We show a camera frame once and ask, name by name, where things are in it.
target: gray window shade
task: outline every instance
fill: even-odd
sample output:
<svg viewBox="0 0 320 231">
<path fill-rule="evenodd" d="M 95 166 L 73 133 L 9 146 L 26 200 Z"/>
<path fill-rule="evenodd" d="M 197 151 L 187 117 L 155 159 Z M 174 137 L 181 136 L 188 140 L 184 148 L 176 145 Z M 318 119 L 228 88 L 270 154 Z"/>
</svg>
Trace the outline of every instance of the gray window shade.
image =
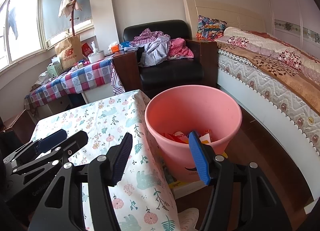
<svg viewBox="0 0 320 231">
<path fill-rule="evenodd" d="M 44 33 L 46 40 L 58 35 L 59 33 L 69 29 L 71 27 L 71 22 L 69 21 L 70 16 L 58 17 L 59 7 L 61 0 L 42 0 L 42 10 L 43 10 L 43 23 L 44 23 Z M 91 19 L 91 7 L 89 0 L 78 0 L 78 3 L 82 6 L 82 11 L 75 10 L 75 25 Z"/>
</svg>

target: yellow round label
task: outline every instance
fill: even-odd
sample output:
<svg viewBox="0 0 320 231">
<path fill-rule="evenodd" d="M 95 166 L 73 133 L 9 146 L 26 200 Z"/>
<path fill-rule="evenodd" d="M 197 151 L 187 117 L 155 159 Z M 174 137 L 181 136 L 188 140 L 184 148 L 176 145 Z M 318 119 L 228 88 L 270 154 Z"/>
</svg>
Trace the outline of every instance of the yellow round label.
<svg viewBox="0 0 320 231">
<path fill-rule="evenodd" d="M 309 123 L 309 124 L 313 124 L 313 118 L 312 118 L 312 117 L 309 117 L 309 118 L 308 118 L 308 123 Z"/>
</svg>

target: throw pillow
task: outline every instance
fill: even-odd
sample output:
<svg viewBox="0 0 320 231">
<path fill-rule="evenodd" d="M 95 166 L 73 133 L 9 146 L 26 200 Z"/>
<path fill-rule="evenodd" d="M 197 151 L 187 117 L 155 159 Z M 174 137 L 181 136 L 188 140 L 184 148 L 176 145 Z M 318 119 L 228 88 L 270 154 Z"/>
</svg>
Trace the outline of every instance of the throw pillow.
<svg viewBox="0 0 320 231">
<path fill-rule="evenodd" d="M 211 19 L 199 15 L 198 32 L 196 37 L 214 41 L 223 36 L 227 22 L 219 19 Z"/>
</svg>

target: bed headboard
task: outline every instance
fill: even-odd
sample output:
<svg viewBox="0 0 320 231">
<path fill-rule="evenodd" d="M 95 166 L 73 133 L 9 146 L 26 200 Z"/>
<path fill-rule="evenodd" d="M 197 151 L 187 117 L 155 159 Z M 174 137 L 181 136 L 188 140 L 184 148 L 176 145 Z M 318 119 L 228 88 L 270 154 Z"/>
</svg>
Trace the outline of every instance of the bed headboard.
<svg viewBox="0 0 320 231">
<path fill-rule="evenodd" d="M 198 30 L 198 16 L 226 21 L 227 27 L 242 30 L 266 32 L 264 19 L 261 15 L 245 8 L 208 0 L 183 0 L 187 23 L 191 27 L 192 37 Z"/>
</svg>

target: sofa seat cushion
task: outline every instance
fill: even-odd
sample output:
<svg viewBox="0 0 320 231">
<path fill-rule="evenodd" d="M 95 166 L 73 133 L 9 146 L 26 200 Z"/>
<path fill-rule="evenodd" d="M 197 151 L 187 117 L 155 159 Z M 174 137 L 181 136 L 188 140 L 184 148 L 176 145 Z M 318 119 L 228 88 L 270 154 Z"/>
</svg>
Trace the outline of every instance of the sofa seat cushion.
<svg viewBox="0 0 320 231">
<path fill-rule="evenodd" d="M 200 82 L 204 73 L 195 59 L 167 60 L 153 67 L 139 67 L 144 90 Z"/>
</svg>

